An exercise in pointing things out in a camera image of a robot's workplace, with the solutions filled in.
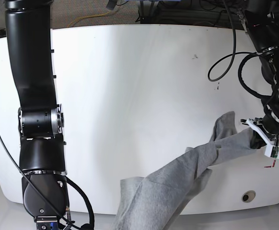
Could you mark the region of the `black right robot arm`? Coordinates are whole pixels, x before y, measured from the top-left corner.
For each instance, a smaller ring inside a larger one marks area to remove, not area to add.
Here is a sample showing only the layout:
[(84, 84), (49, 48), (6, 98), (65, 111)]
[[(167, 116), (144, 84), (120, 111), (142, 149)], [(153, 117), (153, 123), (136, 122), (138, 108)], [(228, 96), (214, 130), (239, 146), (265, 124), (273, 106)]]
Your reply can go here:
[(75, 227), (70, 218), (63, 137), (52, 67), (50, 0), (5, 1), (12, 76), (18, 92), (19, 169), (25, 210), (39, 230)]

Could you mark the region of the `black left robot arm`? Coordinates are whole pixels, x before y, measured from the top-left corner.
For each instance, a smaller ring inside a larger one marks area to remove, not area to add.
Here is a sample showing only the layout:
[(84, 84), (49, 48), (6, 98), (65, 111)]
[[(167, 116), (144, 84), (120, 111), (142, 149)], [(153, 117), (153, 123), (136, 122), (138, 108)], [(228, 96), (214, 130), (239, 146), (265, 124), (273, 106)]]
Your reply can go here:
[[(261, 100), (264, 117), (255, 120), (255, 125), (268, 140), (278, 143), (279, 138), (279, 28), (274, 18), (273, 0), (250, 0), (246, 8), (240, 9), (240, 20), (248, 33), (256, 52), (248, 54), (238, 69), (241, 86), (251, 95)], [(249, 88), (242, 70), (246, 62), (258, 57), (265, 81), (271, 85), (272, 94), (262, 95)]]

